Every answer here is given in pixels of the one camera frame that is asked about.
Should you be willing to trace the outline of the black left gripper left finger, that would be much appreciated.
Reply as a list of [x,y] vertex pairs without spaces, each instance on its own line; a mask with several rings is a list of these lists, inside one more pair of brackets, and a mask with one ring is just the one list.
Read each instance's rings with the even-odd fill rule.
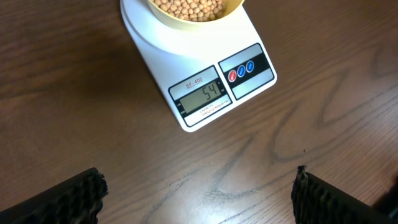
[[1,212],[3,224],[97,224],[108,194],[104,175],[90,168]]

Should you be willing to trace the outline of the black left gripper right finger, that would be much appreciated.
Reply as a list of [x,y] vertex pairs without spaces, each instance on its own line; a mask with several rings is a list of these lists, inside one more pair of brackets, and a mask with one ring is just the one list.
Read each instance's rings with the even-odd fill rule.
[[299,224],[397,224],[397,187],[374,207],[297,167],[291,200]]

